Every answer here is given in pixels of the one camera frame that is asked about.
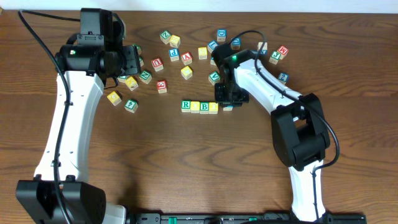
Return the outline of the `blue T letter block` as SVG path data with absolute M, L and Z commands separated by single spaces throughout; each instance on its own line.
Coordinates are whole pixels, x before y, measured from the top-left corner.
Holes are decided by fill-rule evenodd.
M 234 106 L 232 106 L 232 105 L 224 106 L 223 111 L 232 111 L 233 108 L 234 108 Z

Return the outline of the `green B letter block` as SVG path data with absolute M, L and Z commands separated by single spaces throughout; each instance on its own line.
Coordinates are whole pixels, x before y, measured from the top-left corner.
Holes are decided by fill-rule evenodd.
M 209 113 L 209 102 L 200 102 L 200 114 Z

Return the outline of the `yellow O letter block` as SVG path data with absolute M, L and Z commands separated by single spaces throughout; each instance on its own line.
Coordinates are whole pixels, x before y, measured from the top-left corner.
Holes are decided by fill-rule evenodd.
M 191 101 L 190 102 L 190 112 L 191 113 L 199 113 L 200 112 L 200 102 L 199 101 Z

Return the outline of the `green R letter block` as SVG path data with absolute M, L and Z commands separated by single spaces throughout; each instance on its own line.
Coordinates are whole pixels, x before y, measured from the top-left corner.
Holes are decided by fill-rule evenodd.
M 181 111 L 183 113 L 189 113 L 191 111 L 190 105 L 191 105 L 190 100 L 182 100 L 181 101 Z

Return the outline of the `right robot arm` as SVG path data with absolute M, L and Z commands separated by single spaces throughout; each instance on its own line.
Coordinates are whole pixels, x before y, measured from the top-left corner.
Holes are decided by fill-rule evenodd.
M 292 212 L 300 221 L 319 221 L 326 210 L 320 190 L 321 169 L 330 139 L 335 137 L 319 98 L 302 95 L 271 75 L 250 50 L 212 53 L 221 75 L 215 100 L 225 108 L 241 106 L 254 97 L 270 114 L 272 143 L 288 167 L 293 191 Z

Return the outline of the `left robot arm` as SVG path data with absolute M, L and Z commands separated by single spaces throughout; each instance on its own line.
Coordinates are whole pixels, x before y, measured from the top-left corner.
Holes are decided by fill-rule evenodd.
M 16 198 L 35 223 L 134 223 L 127 208 L 88 183 L 93 120 L 107 78 L 140 73 L 137 47 L 62 46 L 57 101 L 45 152 Z

